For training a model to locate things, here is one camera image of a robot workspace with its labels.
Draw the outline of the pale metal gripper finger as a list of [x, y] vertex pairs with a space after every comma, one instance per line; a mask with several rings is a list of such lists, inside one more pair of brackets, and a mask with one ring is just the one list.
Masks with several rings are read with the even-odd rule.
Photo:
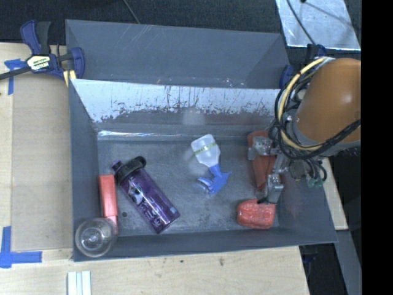
[[265, 184], [257, 191], [257, 203], [277, 204], [283, 188], [280, 174], [268, 175]]
[[251, 146], [248, 148], [247, 158], [254, 160], [258, 155], [270, 155], [271, 149], [272, 141], [268, 137], [254, 136], [251, 138]]

